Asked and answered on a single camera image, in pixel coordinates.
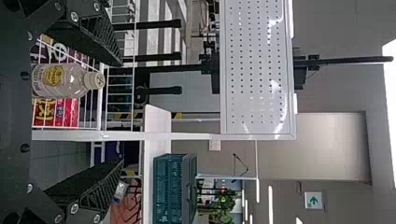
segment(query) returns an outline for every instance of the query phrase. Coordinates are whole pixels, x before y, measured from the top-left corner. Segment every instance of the pegboard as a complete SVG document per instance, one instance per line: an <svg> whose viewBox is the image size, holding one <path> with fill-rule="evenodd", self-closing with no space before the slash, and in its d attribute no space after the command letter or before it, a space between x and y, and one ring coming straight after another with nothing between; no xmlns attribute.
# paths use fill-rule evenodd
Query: pegboard
<svg viewBox="0 0 396 224"><path fill-rule="evenodd" d="M222 133L295 134L287 3L222 1Z"/></svg>

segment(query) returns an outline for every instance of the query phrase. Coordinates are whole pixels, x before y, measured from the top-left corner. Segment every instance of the black metal pole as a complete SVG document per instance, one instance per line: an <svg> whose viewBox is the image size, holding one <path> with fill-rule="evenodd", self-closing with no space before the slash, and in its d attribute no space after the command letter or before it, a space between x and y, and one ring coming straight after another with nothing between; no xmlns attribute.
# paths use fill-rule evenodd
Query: black metal pole
<svg viewBox="0 0 396 224"><path fill-rule="evenodd" d="M393 62L393 57L389 56L374 56L374 57L358 57L358 58L340 58L340 59L318 59L318 60L294 60L294 68L321 66L330 64L365 64L365 63L390 63ZM154 66L154 67L136 67L135 72L139 73L159 73L159 72L188 72L188 71L202 71L205 70L202 64L183 64L183 65L169 65L169 66ZM132 74L133 68L110 68L111 75Z"/></svg>
<svg viewBox="0 0 396 224"><path fill-rule="evenodd" d="M159 28L181 28L181 20L171 21L141 21L136 24L136 30L159 29ZM134 30L134 23L113 24L115 31Z"/></svg>
<svg viewBox="0 0 396 224"><path fill-rule="evenodd" d="M122 58L122 61L124 63L159 62L159 61L174 61L174 60L181 60L180 52L173 52L170 54L126 56Z"/></svg>
<svg viewBox="0 0 396 224"><path fill-rule="evenodd" d="M128 94L128 93L131 93L130 89L115 89L108 91L109 96L115 94ZM174 87L163 87L163 88L135 89L134 93L143 94L143 95L180 95L182 93L182 88L180 86L174 86Z"/></svg>
<svg viewBox="0 0 396 224"><path fill-rule="evenodd" d="M168 65L168 66L153 66L153 67L136 67L134 69L137 75L142 73L159 73L159 72L189 72L201 71L204 67L201 64L183 64L183 65ZM110 68L110 75L125 75L132 74L133 68Z"/></svg>
<svg viewBox="0 0 396 224"><path fill-rule="evenodd" d="M182 89L179 86L175 87L165 87L165 88L149 88L149 89L136 89L135 94L144 95L180 95Z"/></svg>
<svg viewBox="0 0 396 224"><path fill-rule="evenodd" d="M317 60L294 60L294 67L309 67L331 64L365 64L365 63L390 63L393 57L374 56L374 57L356 57L356 58L339 58L339 59L317 59Z"/></svg>

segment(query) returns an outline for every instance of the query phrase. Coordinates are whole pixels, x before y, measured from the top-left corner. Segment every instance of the exit sign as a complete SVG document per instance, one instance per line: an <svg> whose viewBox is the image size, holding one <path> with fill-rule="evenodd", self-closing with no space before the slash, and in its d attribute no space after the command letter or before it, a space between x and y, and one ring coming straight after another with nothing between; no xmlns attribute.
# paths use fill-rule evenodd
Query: exit sign
<svg viewBox="0 0 396 224"><path fill-rule="evenodd" d="M323 209L321 192L306 192L304 195L306 209Z"/></svg>

